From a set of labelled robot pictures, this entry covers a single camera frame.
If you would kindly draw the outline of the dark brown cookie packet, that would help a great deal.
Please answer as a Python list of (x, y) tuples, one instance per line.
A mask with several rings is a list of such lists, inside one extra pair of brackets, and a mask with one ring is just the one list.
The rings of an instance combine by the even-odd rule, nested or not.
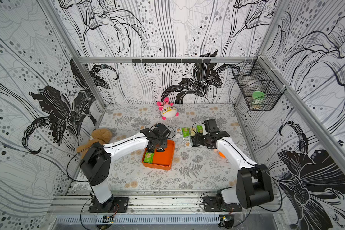
[(147, 151), (146, 151), (147, 153), (155, 153), (155, 149), (152, 149), (152, 148), (147, 148)]

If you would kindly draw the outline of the white cookie packet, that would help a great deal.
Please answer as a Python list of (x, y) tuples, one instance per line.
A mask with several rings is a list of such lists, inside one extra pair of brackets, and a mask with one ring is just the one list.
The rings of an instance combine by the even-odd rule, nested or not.
[(182, 138), (183, 137), (182, 129), (179, 128), (179, 127), (176, 129), (176, 137), (177, 138)]
[(184, 141), (185, 148), (192, 147), (190, 138), (183, 138), (183, 141)]

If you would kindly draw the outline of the white back cookie packet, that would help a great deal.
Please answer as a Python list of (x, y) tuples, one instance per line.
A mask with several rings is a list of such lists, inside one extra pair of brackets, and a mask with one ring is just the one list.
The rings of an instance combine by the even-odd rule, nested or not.
[(184, 141), (185, 148), (192, 147), (190, 138), (183, 138), (183, 141)]

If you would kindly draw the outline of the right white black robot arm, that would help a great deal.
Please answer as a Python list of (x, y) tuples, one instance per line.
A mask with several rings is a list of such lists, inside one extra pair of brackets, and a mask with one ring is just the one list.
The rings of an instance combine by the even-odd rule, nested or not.
[(217, 204), (237, 204), (247, 209), (272, 202), (274, 192), (269, 169), (246, 156), (225, 131), (196, 133), (191, 137), (193, 147), (205, 146), (222, 153), (237, 169), (236, 185), (221, 189), (216, 194)]

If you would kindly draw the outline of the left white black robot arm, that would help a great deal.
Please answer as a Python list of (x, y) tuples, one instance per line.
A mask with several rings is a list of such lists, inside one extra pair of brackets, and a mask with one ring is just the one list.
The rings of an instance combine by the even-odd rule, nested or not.
[(164, 150), (170, 135), (169, 128), (160, 125), (154, 129), (143, 129), (139, 133), (114, 142), (100, 144), (96, 142), (86, 149), (80, 161), (80, 169), (99, 204), (112, 204), (113, 194), (107, 180), (115, 161), (137, 150)]

